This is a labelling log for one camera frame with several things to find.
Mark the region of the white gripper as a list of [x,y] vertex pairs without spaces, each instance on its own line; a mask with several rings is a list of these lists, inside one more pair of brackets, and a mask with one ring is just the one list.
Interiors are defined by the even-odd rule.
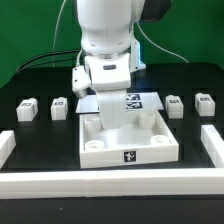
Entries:
[[[125,89],[131,86],[130,54],[114,59],[86,56],[83,66],[72,70],[72,91],[78,98],[87,95],[87,88],[96,93],[101,123],[104,129],[120,128],[126,113]],[[115,91],[113,98],[110,91]]]

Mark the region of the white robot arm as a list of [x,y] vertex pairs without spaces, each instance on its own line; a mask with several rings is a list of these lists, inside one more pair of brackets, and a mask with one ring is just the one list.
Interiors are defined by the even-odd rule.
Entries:
[[124,124],[131,73],[140,68],[133,25],[156,22],[172,0],[74,0],[82,31],[84,64],[73,69],[72,90],[83,98],[95,91],[105,129]]

